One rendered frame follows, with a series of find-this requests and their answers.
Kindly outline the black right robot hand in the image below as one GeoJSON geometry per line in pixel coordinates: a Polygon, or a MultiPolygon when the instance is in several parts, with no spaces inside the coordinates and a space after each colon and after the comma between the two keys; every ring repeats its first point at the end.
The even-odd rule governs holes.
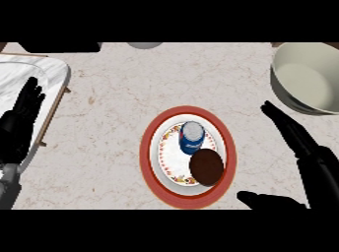
{"type": "Polygon", "coordinates": [[[260,106],[281,132],[285,143],[295,154],[295,165],[300,175],[309,207],[292,198],[239,191],[236,199],[251,210],[312,210],[339,211],[339,159],[331,150],[319,146],[303,126],[286,116],[269,102],[260,106]]]}

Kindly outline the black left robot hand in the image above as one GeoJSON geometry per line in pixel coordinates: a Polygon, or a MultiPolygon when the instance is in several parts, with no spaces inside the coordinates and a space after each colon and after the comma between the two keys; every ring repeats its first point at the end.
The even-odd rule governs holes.
{"type": "Polygon", "coordinates": [[[44,97],[38,79],[29,77],[14,106],[0,118],[0,164],[21,163],[26,158],[44,97]]]}

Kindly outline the red rimmed plate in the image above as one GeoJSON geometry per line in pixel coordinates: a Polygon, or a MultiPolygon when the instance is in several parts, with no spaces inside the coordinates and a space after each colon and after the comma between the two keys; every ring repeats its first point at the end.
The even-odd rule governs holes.
{"type": "Polygon", "coordinates": [[[236,153],[229,131],[207,110],[183,105],[167,109],[153,118],[141,136],[138,166],[152,193],[170,206],[198,209],[218,200],[232,182],[236,153]],[[178,145],[180,128],[189,121],[202,125],[202,148],[217,152],[223,163],[223,174],[212,186],[195,181],[189,169],[190,156],[178,145]]]}

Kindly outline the blue can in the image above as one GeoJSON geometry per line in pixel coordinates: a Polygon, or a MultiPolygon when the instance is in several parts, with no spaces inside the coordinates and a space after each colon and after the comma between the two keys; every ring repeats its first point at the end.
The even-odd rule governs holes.
{"type": "Polygon", "coordinates": [[[178,146],[186,155],[192,155],[202,146],[205,138],[205,129],[195,121],[187,121],[178,132],[178,146]]]}

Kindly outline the pale green bowl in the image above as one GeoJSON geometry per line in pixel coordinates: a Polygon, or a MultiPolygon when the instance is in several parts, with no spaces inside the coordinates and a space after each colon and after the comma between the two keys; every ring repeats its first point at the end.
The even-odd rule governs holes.
{"type": "Polygon", "coordinates": [[[339,115],[339,49],[285,42],[270,64],[270,86],[284,105],[310,115],[339,115]]]}

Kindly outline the white marble tray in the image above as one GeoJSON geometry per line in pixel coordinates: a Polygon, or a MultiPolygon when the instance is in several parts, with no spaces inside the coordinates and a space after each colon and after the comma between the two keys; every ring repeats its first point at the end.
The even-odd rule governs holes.
{"type": "Polygon", "coordinates": [[[29,77],[38,79],[45,98],[33,125],[29,153],[18,166],[18,172],[23,172],[29,166],[41,145],[42,135],[66,91],[70,70],[66,63],[58,59],[32,55],[0,54],[0,117],[13,108],[29,77]]]}

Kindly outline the dark brown round cookie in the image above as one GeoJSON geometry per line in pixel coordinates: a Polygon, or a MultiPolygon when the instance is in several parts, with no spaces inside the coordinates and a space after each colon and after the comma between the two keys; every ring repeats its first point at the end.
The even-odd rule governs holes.
{"type": "Polygon", "coordinates": [[[190,157],[189,169],[198,183],[212,186],[223,174],[223,163],[217,152],[211,149],[199,149],[190,157]]]}

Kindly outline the black appliance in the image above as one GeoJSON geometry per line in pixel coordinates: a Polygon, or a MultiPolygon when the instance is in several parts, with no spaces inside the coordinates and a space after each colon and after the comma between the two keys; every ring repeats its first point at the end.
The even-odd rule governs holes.
{"type": "Polygon", "coordinates": [[[30,53],[88,53],[98,52],[98,42],[20,42],[30,53]]]}

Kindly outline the grey round object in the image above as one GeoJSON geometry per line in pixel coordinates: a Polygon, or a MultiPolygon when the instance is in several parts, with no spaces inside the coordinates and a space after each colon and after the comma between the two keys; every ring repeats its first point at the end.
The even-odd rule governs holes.
{"type": "Polygon", "coordinates": [[[127,43],[135,49],[152,49],[162,44],[162,42],[128,42],[127,43]]]}

